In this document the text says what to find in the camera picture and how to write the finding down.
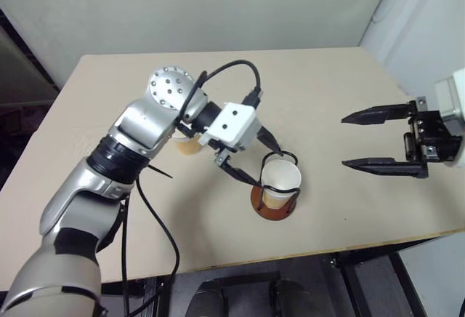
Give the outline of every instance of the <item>table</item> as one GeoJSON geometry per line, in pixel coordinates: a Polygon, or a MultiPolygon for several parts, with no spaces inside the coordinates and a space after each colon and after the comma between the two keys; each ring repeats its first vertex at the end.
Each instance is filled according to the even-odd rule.
{"type": "MultiPolygon", "coordinates": [[[[361,48],[138,55],[81,58],[0,193],[0,290],[36,250],[42,209],[76,163],[94,148],[124,107],[145,90],[155,68],[178,65],[197,76],[236,59],[262,77],[258,115],[282,148],[299,157],[302,194],[295,212],[272,222],[252,209],[251,188],[214,166],[204,148],[181,155],[173,143],[145,170],[142,187],[181,251],[180,272],[283,257],[412,241],[465,230],[465,171],[430,165],[430,177],[377,177],[341,165],[368,156],[404,159],[406,121],[382,126],[340,124],[372,105],[409,100],[361,48]]],[[[240,102],[254,85],[246,67],[204,86],[217,103],[240,102]]],[[[255,142],[232,164],[258,177],[267,152],[255,142]]],[[[121,280],[120,233],[97,255],[104,282],[121,280]]],[[[171,271],[174,253],[137,193],[129,212],[128,277],[171,271]]]]}

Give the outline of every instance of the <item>paper cup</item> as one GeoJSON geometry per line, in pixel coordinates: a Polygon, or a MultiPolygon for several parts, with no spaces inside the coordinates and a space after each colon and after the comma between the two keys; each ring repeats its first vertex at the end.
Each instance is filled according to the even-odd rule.
{"type": "MultiPolygon", "coordinates": [[[[263,167],[263,185],[272,186],[278,190],[290,190],[300,187],[301,182],[302,175],[293,162],[275,159],[263,167]]],[[[270,209],[281,209],[295,192],[279,193],[265,188],[263,190],[263,203],[270,209]]]]}
{"type": "Polygon", "coordinates": [[[200,151],[202,148],[202,145],[198,143],[198,135],[194,137],[186,137],[176,129],[171,138],[174,140],[178,150],[183,155],[193,155],[200,151]]]}

